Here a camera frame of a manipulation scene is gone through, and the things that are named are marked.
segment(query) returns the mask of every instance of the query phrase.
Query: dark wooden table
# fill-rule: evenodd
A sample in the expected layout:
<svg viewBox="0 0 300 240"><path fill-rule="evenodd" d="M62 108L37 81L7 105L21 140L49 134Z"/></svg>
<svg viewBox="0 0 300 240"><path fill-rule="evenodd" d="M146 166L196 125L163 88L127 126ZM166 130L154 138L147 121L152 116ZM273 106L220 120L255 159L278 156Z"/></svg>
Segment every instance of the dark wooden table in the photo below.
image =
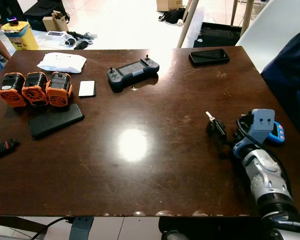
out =
<svg viewBox="0 0 300 240"><path fill-rule="evenodd" d="M0 142L20 141L0 158L0 215L255 216L242 178L207 136L205 115L223 120L231 135L235 120L255 108L274 109L285 128L284 146L273 150L300 211L300 135L243 48L224 49L230 62L207 67L192 66L191 48L68 51L87 58L82 73L71 75L85 118L40 140L28 120L49 108L13 109L0 99ZM5 73L39 71L48 52L17 51L0 86ZM146 54L160 64L158 78L113 93L109 67ZM78 98L81 80L96 80L96 97Z"/></svg>

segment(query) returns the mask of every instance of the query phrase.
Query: table leg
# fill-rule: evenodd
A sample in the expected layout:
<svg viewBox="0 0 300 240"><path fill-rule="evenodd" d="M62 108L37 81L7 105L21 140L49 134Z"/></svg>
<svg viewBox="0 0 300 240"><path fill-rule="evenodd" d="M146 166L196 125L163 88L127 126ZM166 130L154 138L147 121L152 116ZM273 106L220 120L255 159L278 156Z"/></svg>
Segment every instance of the table leg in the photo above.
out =
<svg viewBox="0 0 300 240"><path fill-rule="evenodd" d="M255 0L247 0L246 1L246 7L245 7L245 12L244 12L244 18L243 18L243 24L242 24L242 28L241 28L240 37L245 33L245 31L249 27L252 8L254 7L254 1Z"/></svg>
<svg viewBox="0 0 300 240"><path fill-rule="evenodd" d="M182 44L184 43L184 40L186 38L189 26L190 26L191 21L192 21L192 18L194 17L198 2L199 2L199 0L193 0L192 3L191 3L187 20L185 21L185 23L183 25L182 32L181 32L181 35L180 35L180 38L179 38L179 42L178 42L178 45L176 46L177 48L181 48Z"/></svg>
<svg viewBox="0 0 300 240"><path fill-rule="evenodd" d="M188 11L189 11L189 8L191 6L191 3L192 3L192 0L189 0L188 1L188 4L186 5L186 8L185 8L185 11L184 11L184 14L183 14L183 18L182 18L182 21L185 22L185 19L188 15Z"/></svg>
<svg viewBox="0 0 300 240"><path fill-rule="evenodd" d="M234 24L236 11L237 11L237 6L238 6L238 0L233 0L232 16L231 16L230 26L232 26Z"/></svg>
<svg viewBox="0 0 300 240"><path fill-rule="evenodd" d="M12 229L20 229L33 233L39 232L46 226L44 224L26 220L17 216L0 216L0 225ZM47 231L40 234L37 239L44 239L46 236L46 232Z"/></svg>

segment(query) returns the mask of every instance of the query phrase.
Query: game controller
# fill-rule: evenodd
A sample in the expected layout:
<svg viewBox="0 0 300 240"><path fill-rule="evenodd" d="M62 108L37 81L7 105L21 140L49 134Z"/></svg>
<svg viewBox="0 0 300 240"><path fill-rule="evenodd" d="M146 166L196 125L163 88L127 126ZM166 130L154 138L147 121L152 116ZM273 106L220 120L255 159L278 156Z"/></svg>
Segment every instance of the game controller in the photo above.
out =
<svg viewBox="0 0 300 240"><path fill-rule="evenodd" d="M159 71L159 64L146 55L144 59L124 65L119 68L112 68L107 72L109 84L116 93L130 85L134 84L137 79L143 76L149 76Z"/></svg>

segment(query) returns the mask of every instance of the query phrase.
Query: white card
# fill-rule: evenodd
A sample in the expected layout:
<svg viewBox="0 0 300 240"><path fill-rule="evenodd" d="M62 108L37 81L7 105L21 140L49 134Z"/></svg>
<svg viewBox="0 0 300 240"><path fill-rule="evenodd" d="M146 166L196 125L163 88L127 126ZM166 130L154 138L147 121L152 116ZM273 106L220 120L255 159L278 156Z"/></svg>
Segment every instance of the white card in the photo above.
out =
<svg viewBox="0 0 300 240"><path fill-rule="evenodd" d="M96 95L95 81L81 81L79 89L79 97L88 97Z"/></svg>

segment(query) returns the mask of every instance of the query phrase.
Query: white plastic bag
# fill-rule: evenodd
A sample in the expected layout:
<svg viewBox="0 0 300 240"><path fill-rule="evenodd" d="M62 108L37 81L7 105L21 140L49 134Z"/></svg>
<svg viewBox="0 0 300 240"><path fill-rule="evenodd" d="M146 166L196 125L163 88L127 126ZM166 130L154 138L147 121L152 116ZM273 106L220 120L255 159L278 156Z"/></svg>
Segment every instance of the white plastic bag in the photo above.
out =
<svg viewBox="0 0 300 240"><path fill-rule="evenodd" d="M50 52L44 56L37 66L46 71L79 74L86 60L85 57L80 55Z"/></svg>

